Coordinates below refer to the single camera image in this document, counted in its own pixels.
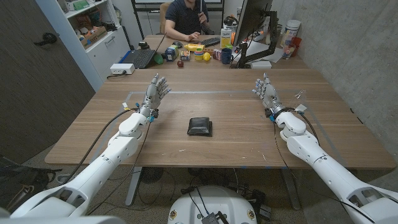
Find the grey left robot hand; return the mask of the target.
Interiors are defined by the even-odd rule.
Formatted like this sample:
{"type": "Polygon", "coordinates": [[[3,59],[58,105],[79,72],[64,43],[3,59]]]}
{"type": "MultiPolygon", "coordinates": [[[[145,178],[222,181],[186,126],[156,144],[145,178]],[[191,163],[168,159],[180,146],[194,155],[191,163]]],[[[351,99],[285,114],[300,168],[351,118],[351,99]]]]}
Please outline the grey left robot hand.
{"type": "Polygon", "coordinates": [[[170,91],[171,89],[168,88],[166,78],[160,78],[157,73],[147,87],[139,113],[145,117],[149,117],[160,106],[162,99],[170,91]]]}

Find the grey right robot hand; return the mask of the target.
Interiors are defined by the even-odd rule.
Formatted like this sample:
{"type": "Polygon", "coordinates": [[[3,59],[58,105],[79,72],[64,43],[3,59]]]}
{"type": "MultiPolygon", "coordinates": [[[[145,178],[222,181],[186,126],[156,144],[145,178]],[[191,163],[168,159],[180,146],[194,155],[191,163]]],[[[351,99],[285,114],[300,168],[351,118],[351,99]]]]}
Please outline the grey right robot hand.
{"type": "Polygon", "coordinates": [[[264,73],[262,80],[260,78],[256,80],[255,89],[252,92],[262,101],[268,118],[273,117],[276,119],[278,115],[285,111],[285,106],[281,103],[267,73],[264,73]]]}

